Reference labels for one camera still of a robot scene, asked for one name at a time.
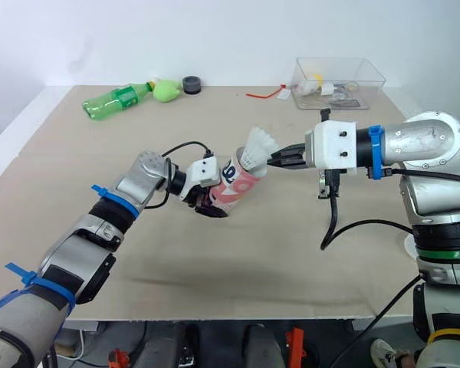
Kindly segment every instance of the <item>bottle cap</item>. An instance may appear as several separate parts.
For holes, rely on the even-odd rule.
[[[185,94],[198,94],[201,92],[201,79],[190,75],[182,79],[182,88]]]

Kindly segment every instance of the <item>black cable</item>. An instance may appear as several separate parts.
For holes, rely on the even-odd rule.
[[[174,148],[169,149],[167,152],[162,154],[162,157],[165,157],[165,156],[169,155],[170,153],[178,150],[179,148],[183,148],[185,146],[190,146],[192,144],[196,144],[198,146],[201,146],[202,148],[205,149],[206,153],[211,153],[211,150],[205,144],[203,144],[201,142],[198,142],[197,140],[191,140],[189,142],[181,143],[178,146],[175,146]]]
[[[351,350],[351,348],[356,344],[363,336],[368,334],[370,330],[378,323],[379,320],[382,319],[382,317],[390,310],[390,308],[393,307],[393,305],[415,284],[417,284],[419,281],[421,281],[421,275],[418,274],[415,278],[413,278],[406,286],[402,288],[401,291],[397,293],[397,295],[386,305],[385,308],[382,309],[380,313],[375,317],[374,320],[371,321],[371,323],[358,335],[356,336],[353,341],[351,341],[344,349],[337,355],[332,363],[329,365],[329,368],[334,368],[336,364],[339,362],[339,360],[344,357],[344,355],[347,354],[348,351]]]
[[[166,195],[165,197],[163,197],[163,201],[161,201],[161,203],[159,203],[158,205],[146,205],[145,209],[157,209],[159,207],[162,207],[167,203],[167,200],[169,199],[170,186],[172,185],[172,161],[169,158],[167,158],[167,162],[169,163],[169,175],[167,176]]]
[[[56,349],[54,348],[54,344],[51,345],[49,349],[49,356],[51,358],[51,368],[58,368],[58,357],[56,356]]]
[[[140,341],[138,342],[136,347],[133,349],[133,351],[128,354],[130,356],[130,362],[131,363],[135,363],[138,360],[138,357],[140,356],[140,354],[141,354],[141,352],[143,350],[143,347],[145,346],[145,338],[146,338],[147,327],[148,327],[148,322],[145,321],[145,324],[143,326],[143,335],[140,338]]]
[[[344,226],[343,228],[340,228],[339,230],[337,230],[337,231],[330,237],[329,243],[328,243],[327,245],[329,245],[335,238],[337,238],[339,235],[341,235],[343,232],[346,232],[346,231],[349,230],[350,228],[354,228],[354,227],[356,227],[356,226],[366,225],[366,224],[382,224],[382,225],[388,225],[388,226],[392,226],[392,227],[394,227],[394,228],[399,228],[400,230],[403,230],[404,232],[408,232],[409,234],[412,234],[412,229],[411,229],[411,228],[408,228],[407,226],[398,224],[397,222],[393,222],[393,221],[380,220],[380,219],[377,219],[377,218],[372,218],[372,219],[370,219],[370,220],[356,221],[356,222],[353,222],[352,224],[349,224],[349,225]]]
[[[337,225],[337,194],[330,187],[330,223],[324,239],[320,243],[320,249],[324,250],[332,241],[332,236]]]
[[[446,172],[392,169],[392,174],[400,174],[400,175],[407,175],[407,176],[425,176],[427,178],[445,179],[445,180],[452,180],[454,182],[460,182],[460,175],[448,174]]]

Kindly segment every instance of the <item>pink cup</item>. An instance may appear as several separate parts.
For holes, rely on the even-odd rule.
[[[222,181],[209,191],[208,200],[211,205],[226,213],[229,213],[240,198],[254,188],[268,171],[265,164],[253,169],[252,173],[245,171],[238,161],[243,152],[243,147],[237,149],[236,156],[233,156],[222,169]]]

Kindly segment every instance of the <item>label on cup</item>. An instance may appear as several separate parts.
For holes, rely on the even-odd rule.
[[[222,169],[222,181],[209,191],[211,205],[229,213],[238,200],[262,179],[245,171],[233,156]]]

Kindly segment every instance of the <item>person's shoe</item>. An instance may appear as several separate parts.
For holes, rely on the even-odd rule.
[[[370,354],[376,368],[397,368],[396,359],[408,352],[395,350],[384,340],[376,339],[370,346]]]

